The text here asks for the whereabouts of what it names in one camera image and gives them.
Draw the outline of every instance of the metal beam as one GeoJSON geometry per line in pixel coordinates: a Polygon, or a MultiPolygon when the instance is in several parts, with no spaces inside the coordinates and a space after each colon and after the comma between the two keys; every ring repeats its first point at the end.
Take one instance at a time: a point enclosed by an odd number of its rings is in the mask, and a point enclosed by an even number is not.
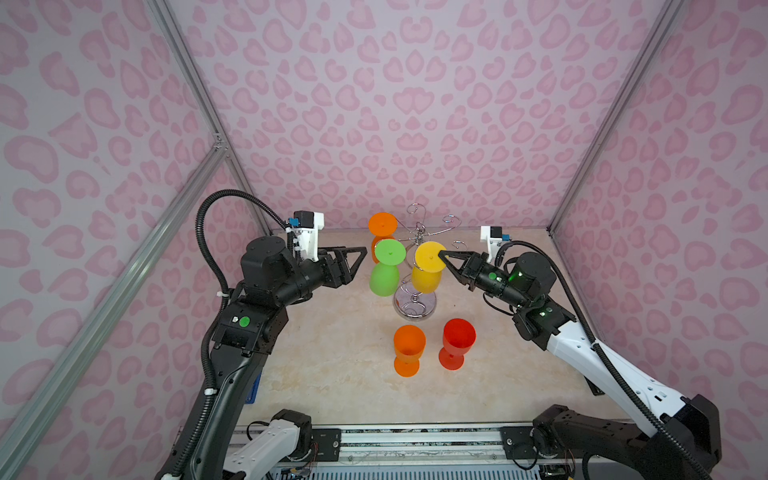
{"type": "MultiPolygon", "coordinates": [[[[195,97],[195,100],[197,100],[197,104],[200,106],[200,112],[203,117],[205,117],[205,121],[208,123],[211,133],[217,141],[224,145],[224,148],[229,150],[230,156],[227,158],[227,163],[230,164],[230,169],[232,170],[232,175],[235,178],[237,186],[242,191],[256,196],[256,193],[253,192],[253,188],[250,186],[250,182],[245,175],[240,159],[231,147],[232,142],[227,135],[227,130],[224,128],[218,112],[216,112],[214,101],[211,99],[208,90],[205,88],[203,78],[197,70],[197,66],[195,65],[192,54],[184,40],[184,33],[179,27],[179,22],[176,19],[174,10],[170,7],[167,0],[146,0],[146,2],[154,15],[158,28],[163,33],[165,41],[168,43],[171,54],[176,58],[176,62],[181,68],[181,73],[190,85],[192,95],[195,97]]],[[[262,231],[266,235],[271,235],[272,229],[267,223],[264,213],[251,202],[248,202],[248,208],[262,231]]]]}
{"type": "Polygon", "coordinates": [[[627,73],[627,78],[621,85],[621,89],[616,95],[616,99],[611,105],[608,115],[605,116],[605,120],[603,120],[603,123],[598,130],[598,134],[594,136],[594,140],[587,149],[587,153],[584,155],[584,160],[576,171],[573,180],[571,180],[571,183],[568,185],[568,189],[563,196],[563,201],[560,202],[560,206],[554,212],[552,222],[550,222],[549,227],[547,227],[552,234],[557,234],[560,227],[562,227],[564,219],[576,199],[576,194],[587,181],[587,177],[589,176],[592,167],[598,162],[605,141],[616,129],[616,126],[621,119],[621,115],[627,110],[635,91],[640,87],[645,74],[650,69],[654,59],[667,41],[667,38],[669,38],[671,32],[674,30],[677,20],[682,17],[680,13],[684,10],[684,6],[687,3],[688,0],[667,0],[661,8],[661,13],[650,28],[650,33],[645,38],[640,53],[638,53],[637,57],[634,59],[634,63],[627,73]]]}
{"type": "Polygon", "coordinates": [[[208,152],[190,181],[170,203],[128,262],[127,268],[58,358],[37,392],[24,405],[0,445],[0,480],[12,480],[27,464],[80,378],[109,339],[114,326],[128,310],[152,267],[200,199],[225,155],[226,151],[219,145],[208,152]]]}

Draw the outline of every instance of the pink wall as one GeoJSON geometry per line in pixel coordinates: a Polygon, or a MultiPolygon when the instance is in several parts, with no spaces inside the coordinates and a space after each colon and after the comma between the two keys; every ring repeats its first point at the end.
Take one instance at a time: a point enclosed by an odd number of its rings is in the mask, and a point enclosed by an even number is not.
{"type": "Polygon", "coordinates": [[[256,192],[549,223],[661,0],[174,0],[256,192]]]}
{"type": "Polygon", "coordinates": [[[141,0],[0,7],[0,435],[211,146],[141,0]]]}
{"type": "Polygon", "coordinates": [[[692,2],[558,237],[603,338],[718,405],[715,478],[768,471],[765,25],[692,2]]]}
{"type": "MultiPolygon", "coordinates": [[[[237,188],[222,166],[200,197],[237,188]]],[[[197,205],[85,373],[20,478],[151,478],[200,388],[200,339],[216,313],[218,282],[194,235],[197,205]]],[[[208,246],[231,286],[257,236],[244,200],[208,211],[208,246]]]]}

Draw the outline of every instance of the black corrugated hose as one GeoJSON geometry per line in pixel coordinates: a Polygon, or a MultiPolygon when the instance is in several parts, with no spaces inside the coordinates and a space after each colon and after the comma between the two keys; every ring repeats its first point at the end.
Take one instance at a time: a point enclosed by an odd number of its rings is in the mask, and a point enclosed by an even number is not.
{"type": "MultiPolygon", "coordinates": [[[[210,269],[214,272],[214,275],[216,276],[217,280],[219,280],[219,286],[221,288],[221,292],[227,294],[228,296],[231,296],[233,293],[233,290],[229,288],[229,285],[227,284],[227,278],[224,276],[223,272],[221,271],[221,268],[219,268],[218,263],[216,263],[214,256],[210,254],[210,250],[208,250],[208,244],[205,241],[205,214],[207,213],[210,206],[213,205],[216,200],[219,200],[220,198],[223,198],[223,197],[240,197],[248,200],[249,202],[258,206],[261,210],[264,210],[264,212],[270,217],[272,217],[272,219],[275,220],[277,224],[280,226],[280,228],[282,229],[286,229],[289,226],[289,224],[285,222],[282,218],[280,218],[280,216],[277,215],[274,212],[274,210],[269,208],[264,202],[262,202],[255,196],[248,194],[246,192],[243,192],[241,190],[234,190],[234,189],[219,190],[217,192],[213,192],[210,196],[208,196],[208,198],[203,200],[203,203],[200,204],[200,208],[197,210],[197,218],[195,219],[195,225],[194,225],[195,237],[197,238],[197,245],[200,248],[200,253],[203,254],[205,263],[208,264],[210,269]]],[[[289,248],[292,250],[293,249],[293,233],[288,233],[287,243],[289,248]]],[[[229,304],[228,296],[221,297],[221,306],[219,307],[219,311],[216,314],[216,318],[208,327],[208,330],[205,332],[205,335],[203,335],[203,340],[202,340],[202,343],[200,344],[200,361],[203,363],[204,386],[206,389],[216,389],[217,387],[216,373],[214,372],[214,366],[210,361],[210,350],[209,350],[210,339],[214,335],[214,331],[216,330],[216,326],[219,323],[219,317],[221,316],[221,313],[224,311],[225,308],[227,308],[227,305],[229,304]]],[[[205,425],[207,425],[208,423],[208,417],[210,416],[210,413],[214,408],[215,398],[216,397],[213,395],[208,395],[205,397],[203,408],[200,411],[200,416],[197,417],[197,423],[195,424],[195,428],[192,431],[192,434],[190,435],[189,439],[187,440],[187,444],[184,446],[183,449],[180,450],[178,459],[174,464],[174,469],[171,471],[171,474],[174,477],[181,476],[181,474],[184,472],[184,467],[187,466],[187,463],[189,462],[190,457],[194,452],[194,449],[197,447],[197,443],[200,441],[200,437],[203,435],[203,430],[205,430],[205,425]]]]}
{"type": "Polygon", "coordinates": [[[504,245],[498,250],[498,253],[496,253],[496,258],[494,259],[494,265],[496,267],[500,267],[502,264],[502,260],[504,259],[504,255],[508,248],[513,247],[515,245],[519,245],[521,247],[527,247],[536,253],[541,254],[544,258],[547,259],[550,266],[552,267],[552,270],[554,271],[554,274],[557,275],[558,280],[560,280],[560,284],[563,286],[563,290],[565,291],[565,296],[568,298],[568,301],[571,302],[571,306],[574,309],[574,312],[576,313],[576,317],[578,318],[579,323],[581,324],[581,327],[584,329],[584,332],[587,335],[587,339],[589,340],[589,343],[592,345],[592,349],[597,353],[598,357],[600,358],[600,361],[602,361],[603,365],[605,365],[605,368],[608,370],[608,372],[611,374],[611,376],[614,378],[616,383],[621,387],[621,390],[624,391],[624,393],[629,397],[629,400],[632,401],[632,403],[641,411],[643,416],[645,416],[646,419],[648,419],[648,422],[651,423],[651,425],[654,426],[654,428],[664,437],[667,439],[667,441],[672,444],[672,446],[680,453],[680,456],[682,456],[686,462],[688,462],[688,465],[696,472],[697,475],[702,480],[712,480],[712,477],[710,476],[709,472],[699,463],[698,460],[694,458],[693,455],[688,452],[688,450],[680,444],[680,442],[677,441],[674,436],[672,436],[671,433],[667,430],[667,428],[664,426],[661,420],[659,420],[658,417],[654,415],[654,413],[648,408],[645,403],[643,403],[642,400],[640,400],[640,397],[637,396],[637,394],[634,392],[632,388],[627,384],[627,381],[624,380],[624,377],[621,376],[621,374],[616,370],[616,367],[611,362],[611,359],[608,358],[608,355],[605,354],[605,351],[603,350],[603,347],[596,343],[597,338],[594,336],[594,333],[592,333],[592,328],[590,328],[589,324],[587,323],[586,318],[584,317],[584,313],[581,311],[581,308],[578,305],[578,302],[576,301],[573,293],[571,292],[571,288],[568,286],[568,284],[565,281],[565,277],[563,276],[563,273],[560,271],[558,266],[554,263],[552,258],[549,257],[541,248],[535,246],[533,243],[525,242],[523,240],[512,240],[504,245]]]}

